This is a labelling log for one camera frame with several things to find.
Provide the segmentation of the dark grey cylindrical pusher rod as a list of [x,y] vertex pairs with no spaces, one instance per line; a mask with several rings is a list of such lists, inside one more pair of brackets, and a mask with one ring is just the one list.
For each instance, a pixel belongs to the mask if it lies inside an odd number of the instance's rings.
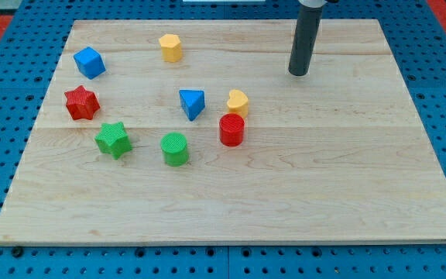
[[322,6],[302,5],[299,9],[288,66],[294,76],[304,76],[309,71],[322,12]]

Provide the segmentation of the silver robot wrist mount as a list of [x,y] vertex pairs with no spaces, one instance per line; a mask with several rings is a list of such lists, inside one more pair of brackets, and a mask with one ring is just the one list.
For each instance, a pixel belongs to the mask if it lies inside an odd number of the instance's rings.
[[308,8],[322,8],[327,4],[326,0],[298,0],[299,3]]

